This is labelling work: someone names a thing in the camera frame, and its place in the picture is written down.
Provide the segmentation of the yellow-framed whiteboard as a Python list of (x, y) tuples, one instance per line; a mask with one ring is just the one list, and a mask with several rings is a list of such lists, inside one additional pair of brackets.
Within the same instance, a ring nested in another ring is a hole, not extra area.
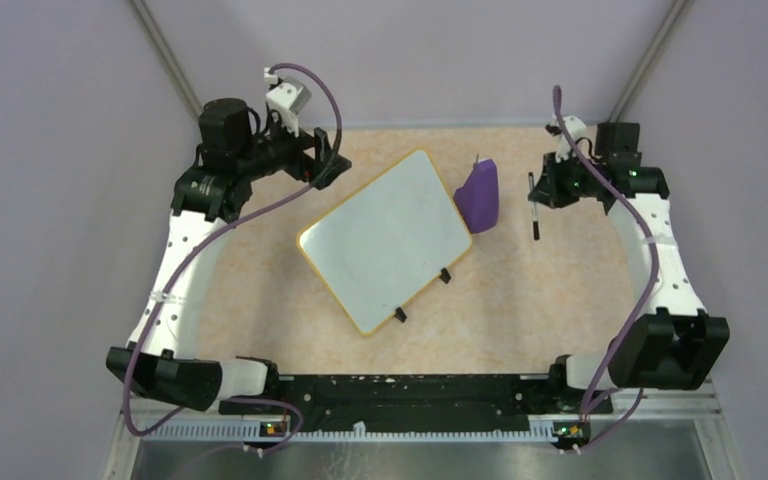
[(472, 247), (429, 153), (416, 149), (304, 227), (296, 244), (363, 335), (406, 307)]

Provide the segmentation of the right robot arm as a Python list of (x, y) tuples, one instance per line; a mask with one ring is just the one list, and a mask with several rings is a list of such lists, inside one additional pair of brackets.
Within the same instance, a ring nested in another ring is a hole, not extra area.
[(566, 359), (566, 373), (546, 385), (549, 404), (572, 412), (587, 390), (698, 389), (730, 327), (691, 285), (671, 222), (670, 190), (663, 171), (642, 162), (639, 125), (601, 123), (589, 148), (581, 146), (587, 127), (575, 116), (554, 119), (546, 130), (558, 145), (544, 154), (529, 200), (551, 209), (598, 201), (619, 236), (637, 298), (605, 353)]

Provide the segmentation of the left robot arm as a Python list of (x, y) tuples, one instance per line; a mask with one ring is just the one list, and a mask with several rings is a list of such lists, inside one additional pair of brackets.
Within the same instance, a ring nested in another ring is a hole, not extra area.
[(257, 413), (279, 404), (274, 364), (253, 357), (198, 358), (199, 319), (208, 283), (226, 233), (287, 203), (288, 198), (243, 214), (255, 181), (285, 172), (322, 190), (351, 163), (340, 136), (325, 130), (292, 132), (276, 108), (260, 118), (245, 101), (207, 103), (198, 118), (201, 141), (194, 163), (179, 177), (169, 217), (166, 251), (146, 310), (123, 347), (112, 347), (107, 369), (123, 382), (123, 397), (136, 395), (205, 411), (242, 396)]

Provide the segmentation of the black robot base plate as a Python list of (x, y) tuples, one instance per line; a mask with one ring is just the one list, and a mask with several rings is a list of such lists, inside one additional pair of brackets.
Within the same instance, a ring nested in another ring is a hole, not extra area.
[(266, 390), (265, 405), (223, 400), (222, 415), (290, 416), (303, 432), (347, 432), (361, 422), (372, 433), (526, 431), (530, 416), (577, 416), (584, 393), (559, 375), (295, 375)]

